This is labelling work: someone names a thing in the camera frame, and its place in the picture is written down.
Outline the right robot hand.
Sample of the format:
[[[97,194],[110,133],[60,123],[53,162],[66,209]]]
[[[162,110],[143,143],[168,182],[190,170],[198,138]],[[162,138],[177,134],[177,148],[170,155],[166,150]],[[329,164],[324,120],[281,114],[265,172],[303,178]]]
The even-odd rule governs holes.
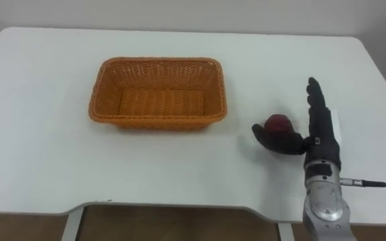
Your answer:
[[[264,124],[254,124],[252,131],[258,142],[269,151],[283,155],[305,155],[304,163],[326,160],[341,168],[340,146],[334,136],[330,109],[318,81],[310,77],[306,87],[309,104],[309,136],[294,130],[283,114],[271,115]]]

